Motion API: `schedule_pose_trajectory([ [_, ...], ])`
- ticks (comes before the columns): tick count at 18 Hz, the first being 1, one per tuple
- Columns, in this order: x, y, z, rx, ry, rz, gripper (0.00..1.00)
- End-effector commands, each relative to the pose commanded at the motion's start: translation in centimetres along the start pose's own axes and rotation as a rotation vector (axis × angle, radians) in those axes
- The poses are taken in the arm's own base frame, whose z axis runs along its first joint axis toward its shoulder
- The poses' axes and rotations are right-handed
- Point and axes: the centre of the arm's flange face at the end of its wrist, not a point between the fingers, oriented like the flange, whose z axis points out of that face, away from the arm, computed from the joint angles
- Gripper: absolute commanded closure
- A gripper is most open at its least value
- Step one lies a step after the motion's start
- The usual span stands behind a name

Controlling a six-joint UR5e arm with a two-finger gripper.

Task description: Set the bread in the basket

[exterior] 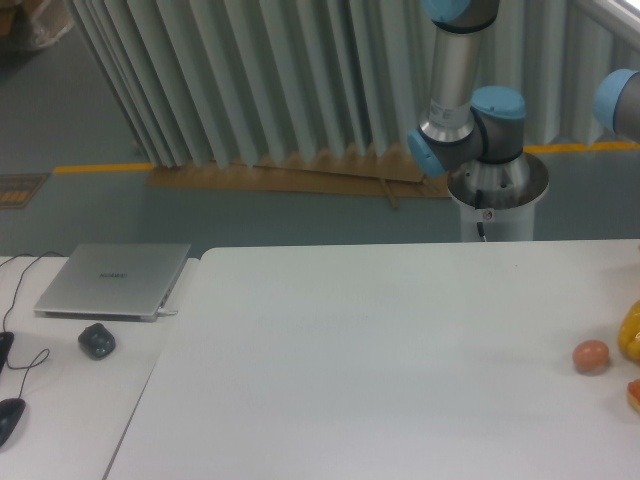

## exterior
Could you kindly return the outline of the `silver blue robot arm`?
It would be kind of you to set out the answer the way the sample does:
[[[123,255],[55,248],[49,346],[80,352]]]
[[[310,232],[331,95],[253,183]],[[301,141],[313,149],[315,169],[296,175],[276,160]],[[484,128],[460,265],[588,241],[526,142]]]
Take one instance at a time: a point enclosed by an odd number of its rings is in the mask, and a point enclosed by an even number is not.
[[[426,1],[435,29],[429,103],[407,135],[427,176],[472,192],[546,186],[529,140],[639,139],[639,11],[623,1]]]

